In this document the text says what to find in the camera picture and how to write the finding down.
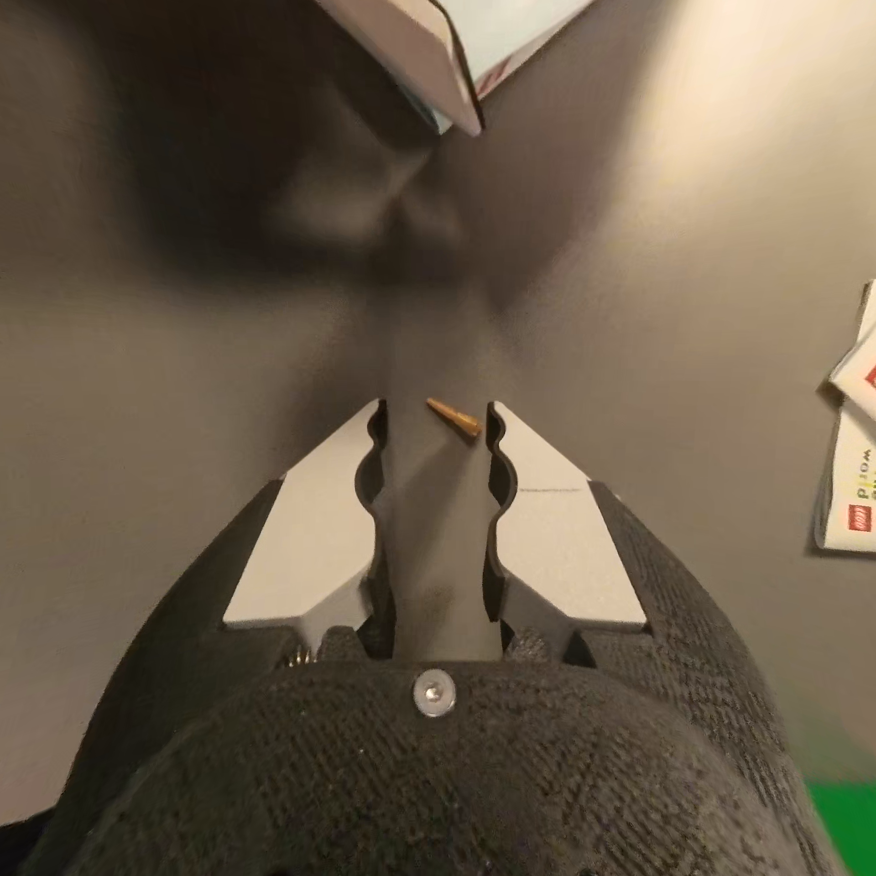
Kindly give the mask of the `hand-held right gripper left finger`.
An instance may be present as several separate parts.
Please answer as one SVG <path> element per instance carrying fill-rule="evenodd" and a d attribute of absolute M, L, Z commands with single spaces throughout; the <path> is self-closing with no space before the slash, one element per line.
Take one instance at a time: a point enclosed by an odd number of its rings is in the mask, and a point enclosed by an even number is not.
<path fill-rule="evenodd" d="M 230 629 L 288 627 L 312 654 L 330 628 L 392 655 L 396 609 L 375 502 L 388 409 L 372 400 L 282 477 L 225 609 Z"/>

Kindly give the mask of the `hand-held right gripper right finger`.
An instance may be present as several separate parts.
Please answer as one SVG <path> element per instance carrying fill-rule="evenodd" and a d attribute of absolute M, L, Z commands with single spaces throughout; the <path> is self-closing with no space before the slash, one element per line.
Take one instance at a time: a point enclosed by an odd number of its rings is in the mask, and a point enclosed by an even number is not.
<path fill-rule="evenodd" d="M 487 408 L 484 604 L 503 646 L 532 630 L 565 658 L 587 632 L 638 635 L 648 621 L 595 495 L 596 483 L 494 400 Z"/>

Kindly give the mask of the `white instruction booklet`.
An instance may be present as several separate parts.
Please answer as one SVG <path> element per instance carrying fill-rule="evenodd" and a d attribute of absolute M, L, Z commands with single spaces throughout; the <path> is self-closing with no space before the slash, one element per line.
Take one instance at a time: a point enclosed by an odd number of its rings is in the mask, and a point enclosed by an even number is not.
<path fill-rule="evenodd" d="M 839 408 L 813 535 L 821 550 L 875 554 L 875 426 L 850 400 Z"/>
<path fill-rule="evenodd" d="M 855 344 L 828 377 L 829 383 L 875 422 L 875 280 L 866 285 Z"/>

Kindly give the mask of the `toy brick set box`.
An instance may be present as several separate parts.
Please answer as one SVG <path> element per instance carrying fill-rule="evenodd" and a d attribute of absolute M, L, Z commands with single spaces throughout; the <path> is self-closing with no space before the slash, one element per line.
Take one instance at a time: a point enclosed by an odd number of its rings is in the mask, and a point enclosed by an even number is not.
<path fill-rule="evenodd" d="M 590 1 L 320 1 L 439 133 L 485 128 L 482 102 Z"/>

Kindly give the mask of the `small gold cone brick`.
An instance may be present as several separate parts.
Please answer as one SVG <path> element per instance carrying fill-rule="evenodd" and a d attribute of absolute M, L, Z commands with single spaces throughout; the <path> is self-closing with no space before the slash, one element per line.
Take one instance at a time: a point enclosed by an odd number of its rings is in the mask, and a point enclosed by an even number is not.
<path fill-rule="evenodd" d="M 429 397 L 426 399 L 426 404 L 444 422 L 465 436 L 467 441 L 475 442 L 484 431 L 484 424 L 476 416 L 462 412 L 442 400 Z"/>

